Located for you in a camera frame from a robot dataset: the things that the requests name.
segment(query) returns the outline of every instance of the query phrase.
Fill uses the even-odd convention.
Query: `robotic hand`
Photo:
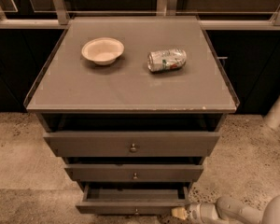
[[[192,203],[186,208],[174,208],[172,215],[193,224],[280,224],[280,196],[272,199],[264,212],[233,198],[221,197],[216,203]]]

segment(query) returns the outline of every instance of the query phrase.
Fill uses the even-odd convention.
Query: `soda can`
[[[182,49],[166,49],[148,54],[147,65],[151,72],[175,70],[183,67],[187,54]]]

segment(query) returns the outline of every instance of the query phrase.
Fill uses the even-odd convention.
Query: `white pole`
[[[280,125],[280,96],[269,113],[264,117],[264,122],[271,128],[276,129]]]

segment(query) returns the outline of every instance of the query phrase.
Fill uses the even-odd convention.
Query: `concrete floor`
[[[42,139],[34,115],[0,113],[0,223],[177,224],[174,217],[81,215],[82,192]],[[280,194],[280,127],[261,116],[229,115],[212,155],[194,184],[193,202],[229,195],[263,210]]]

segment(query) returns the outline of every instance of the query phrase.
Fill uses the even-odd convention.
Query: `bowl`
[[[113,63],[124,51],[124,46],[116,39],[102,37],[86,43],[82,55],[89,61],[99,65]]]

